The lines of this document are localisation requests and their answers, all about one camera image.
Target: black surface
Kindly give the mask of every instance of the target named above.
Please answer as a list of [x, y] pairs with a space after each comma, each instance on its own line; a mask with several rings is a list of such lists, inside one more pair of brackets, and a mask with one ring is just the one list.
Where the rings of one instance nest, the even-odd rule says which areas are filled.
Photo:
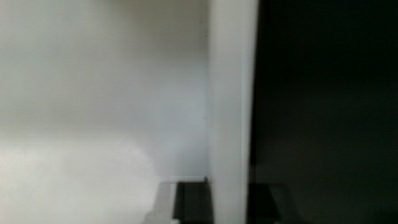
[[285, 182], [314, 224], [378, 223], [398, 214], [398, 1], [259, 3], [250, 181]]
[[213, 224], [211, 191], [206, 182], [177, 183], [174, 219], [181, 224]]

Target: white wall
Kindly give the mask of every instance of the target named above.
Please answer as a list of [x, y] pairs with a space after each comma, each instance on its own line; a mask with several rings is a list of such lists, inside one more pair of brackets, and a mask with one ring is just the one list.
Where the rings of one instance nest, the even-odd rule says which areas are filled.
[[255, 0], [211, 4], [211, 182], [216, 224], [245, 223]]
[[0, 5], [0, 221], [133, 223], [207, 175], [206, 1]]

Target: white surface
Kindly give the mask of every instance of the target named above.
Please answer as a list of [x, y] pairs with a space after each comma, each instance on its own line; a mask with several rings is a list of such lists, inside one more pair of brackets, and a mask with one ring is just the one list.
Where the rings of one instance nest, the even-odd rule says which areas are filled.
[[216, 224], [245, 223], [255, 0], [211, 4], [211, 182]]
[[134, 224], [207, 175], [204, 21], [202, 0], [0, 0], [0, 223]]

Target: black object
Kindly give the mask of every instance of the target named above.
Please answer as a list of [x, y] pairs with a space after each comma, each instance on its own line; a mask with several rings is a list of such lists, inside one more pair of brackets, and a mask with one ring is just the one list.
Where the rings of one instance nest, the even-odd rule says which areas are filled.
[[280, 213], [266, 184], [248, 185], [246, 217], [248, 224], [259, 223], [259, 220], [261, 223], [275, 223], [275, 221], [280, 221]]
[[174, 219], [181, 224], [213, 224], [213, 203], [207, 182], [177, 183]]

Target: wall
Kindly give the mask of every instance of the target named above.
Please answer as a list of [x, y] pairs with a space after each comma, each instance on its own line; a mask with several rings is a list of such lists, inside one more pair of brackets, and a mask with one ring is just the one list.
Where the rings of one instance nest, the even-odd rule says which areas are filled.
[[211, 183], [216, 224], [245, 223], [255, 0], [211, 2]]
[[206, 1], [0, 4], [1, 223], [138, 223], [207, 175]]

